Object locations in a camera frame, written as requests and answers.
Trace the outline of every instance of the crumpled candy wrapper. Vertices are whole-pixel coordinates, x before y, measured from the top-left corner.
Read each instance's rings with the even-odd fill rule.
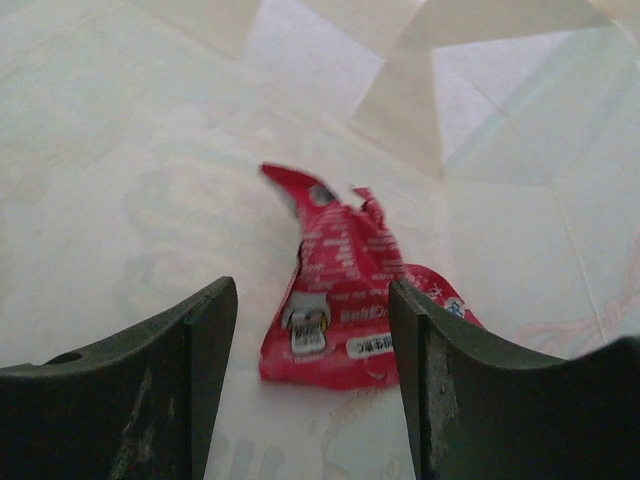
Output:
[[[403,262],[371,190],[353,189],[363,199],[356,209],[311,175],[270,164],[261,170],[291,199],[302,226],[298,267],[262,344],[263,380],[333,390],[396,385],[388,318],[393,280],[408,279],[480,325],[444,278]]]

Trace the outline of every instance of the scratched surface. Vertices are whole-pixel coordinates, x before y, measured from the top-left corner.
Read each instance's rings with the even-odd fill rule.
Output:
[[[372,187],[405,258],[500,335],[569,357],[638,332],[636,12],[527,2],[484,2],[541,15],[526,32],[459,17],[466,37],[435,39],[447,2],[187,1],[172,23],[172,0],[3,2],[0,365],[42,363],[232,275],[206,478],[412,479],[397,389],[258,379],[299,241],[263,161],[339,193]]]

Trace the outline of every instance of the small white logo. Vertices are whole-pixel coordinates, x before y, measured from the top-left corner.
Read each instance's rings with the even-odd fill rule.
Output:
[[[445,303],[444,303],[444,309],[449,312],[449,313],[453,313],[454,315],[457,315],[461,318],[464,318],[464,314],[466,312],[465,306],[464,306],[464,302],[462,300],[460,300],[459,298],[456,297],[451,297],[449,298]]]

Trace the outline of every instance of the torn plastic wrapper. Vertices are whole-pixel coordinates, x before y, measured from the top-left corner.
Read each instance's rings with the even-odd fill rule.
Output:
[[[421,265],[406,265],[382,208],[354,188],[360,209],[320,180],[265,164],[262,173],[293,201],[302,226],[298,268],[264,339],[264,380],[335,390],[398,383],[388,289],[407,278],[434,301],[480,325],[456,291]]]

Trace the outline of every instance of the barcode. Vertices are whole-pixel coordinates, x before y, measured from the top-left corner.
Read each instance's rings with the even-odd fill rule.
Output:
[[[324,332],[319,324],[294,327],[291,330],[291,352],[295,355],[321,352],[326,344]]]

